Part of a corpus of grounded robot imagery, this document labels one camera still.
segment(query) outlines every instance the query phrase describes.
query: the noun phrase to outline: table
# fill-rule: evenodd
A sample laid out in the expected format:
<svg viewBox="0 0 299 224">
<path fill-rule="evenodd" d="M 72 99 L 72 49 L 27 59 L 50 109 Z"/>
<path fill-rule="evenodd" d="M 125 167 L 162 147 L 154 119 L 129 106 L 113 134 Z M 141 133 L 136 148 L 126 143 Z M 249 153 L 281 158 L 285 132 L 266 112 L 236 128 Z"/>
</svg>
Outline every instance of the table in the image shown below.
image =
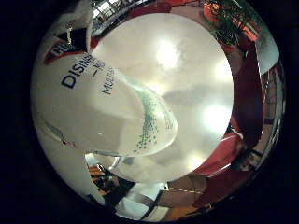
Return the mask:
<svg viewBox="0 0 299 224">
<path fill-rule="evenodd" d="M 211 155 L 231 117 L 234 85 L 226 56 L 209 31 L 179 15 L 144 15 L 107 34 L 93 56 L 160 94 L 178 122 L 171 146 L 126 158 L 112 173 L 135 182 L 172 181 Z M 106 167 L 114 161 L 94 157 Z"/>
</svg>

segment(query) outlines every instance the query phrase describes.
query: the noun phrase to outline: chair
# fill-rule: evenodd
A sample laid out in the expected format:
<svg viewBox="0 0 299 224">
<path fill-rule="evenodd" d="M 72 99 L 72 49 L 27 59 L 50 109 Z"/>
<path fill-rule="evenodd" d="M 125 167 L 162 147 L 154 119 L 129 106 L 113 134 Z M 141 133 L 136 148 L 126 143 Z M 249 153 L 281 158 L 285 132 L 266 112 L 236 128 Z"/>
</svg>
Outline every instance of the chair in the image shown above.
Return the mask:
<svg viewBox="0 0 299 224">
<path fill-rule="evenodd" d="M 223 169 L 207 179 L 206 191 L 196 199 L 193 206 L 201 208 L 225 198 L 246 183 L 252 175 L 253 171 L 237 171 L 231 167 Z"/>
<path fill-rule="evenodd" d="M 129 12 L 129 19 L 150 14 L 150 13 L 169 13 L 171 5 L 167 2 L 152 3 L 145 7 L 134 8 Z"/>
<path fill-rule="evenodd" d="M 263 94 L 255 44 L 234 79 L 232 126 L 244 136 L 247 147 L 258 143 L 263 129 Z"/>
<path fill-rule="evenodd" d="M 218 144 L 213 154 L 194 172 L 213 176 L 230 165 L 243 148 L 243 140 L 236 133 L 227 133 Z"/>
</svg>

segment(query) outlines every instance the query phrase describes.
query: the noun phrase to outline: printed lettering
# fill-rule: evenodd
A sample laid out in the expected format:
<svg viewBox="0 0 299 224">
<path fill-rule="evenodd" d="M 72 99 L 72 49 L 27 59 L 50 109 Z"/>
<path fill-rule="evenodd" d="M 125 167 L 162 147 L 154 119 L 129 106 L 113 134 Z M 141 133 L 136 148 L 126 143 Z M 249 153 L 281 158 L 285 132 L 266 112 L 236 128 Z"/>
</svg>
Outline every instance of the printed lettering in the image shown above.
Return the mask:
<svg viewBox="0 0 299 224">
<path fill-rule="evenodd" d="M 62 85 L 66 86 L 70 89 L 73 89 L 75 84 L 76 84 L 76 79 L 72 76 L 66 76 L 62 80 Z"/>
</svg>

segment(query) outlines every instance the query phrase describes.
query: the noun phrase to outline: white cone-shaped object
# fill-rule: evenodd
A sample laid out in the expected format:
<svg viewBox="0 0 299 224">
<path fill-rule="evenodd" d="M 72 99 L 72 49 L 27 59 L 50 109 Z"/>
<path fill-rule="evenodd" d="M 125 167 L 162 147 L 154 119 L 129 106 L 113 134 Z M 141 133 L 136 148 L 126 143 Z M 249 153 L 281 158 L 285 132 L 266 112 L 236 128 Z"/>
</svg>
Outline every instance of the white cone-shaped object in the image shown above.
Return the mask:
<svg viewBox="0 0 299 224">
<path fill-rule="evenodd" d="M 42 43 L 31 100 L 45 133 L 116 157 L 153 154 L 174 141 L 178 124 L 155 92 L 57 37 Z"/>
</svg>

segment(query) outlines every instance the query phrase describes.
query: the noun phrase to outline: red chair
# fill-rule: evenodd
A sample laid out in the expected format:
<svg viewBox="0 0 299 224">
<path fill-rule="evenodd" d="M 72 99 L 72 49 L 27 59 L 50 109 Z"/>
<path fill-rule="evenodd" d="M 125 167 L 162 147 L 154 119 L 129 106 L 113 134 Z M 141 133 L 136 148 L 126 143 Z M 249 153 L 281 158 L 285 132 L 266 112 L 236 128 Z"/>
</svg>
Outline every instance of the red chair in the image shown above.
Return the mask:
<svg viewBox="0 0 299 224">
<path fill-rule="evenodd" d="M 205 192 L 196 199 L 193 206 L 201 208 L 225 198 L 246 183 L 252 175 L 253 171 L 237 171 L 231 167 L 225 168 L 207 180 Z"/>
<path fill-rule="evenodd" d="M 171 5 L 167 2 L 152 3 L 145 7 L 134 8 L 129 12 L 129 19 L 150 13 L 169 13 Z"/>
<path fill-rule="evenodd" d="M 255 43 L 234 76 L 232 126 L 244 136 L 247 147 L 255 147 L 263 129 L 263 93 Z"/>
<path fill-rule="evenodd" d="M 218 174 L 237 157 L 244 144 L 242 139 L 236 133 L 227 133 L 218 144 L 213 154 L 199 166 L 195 173 L 206 176 Z"/>
</svg>

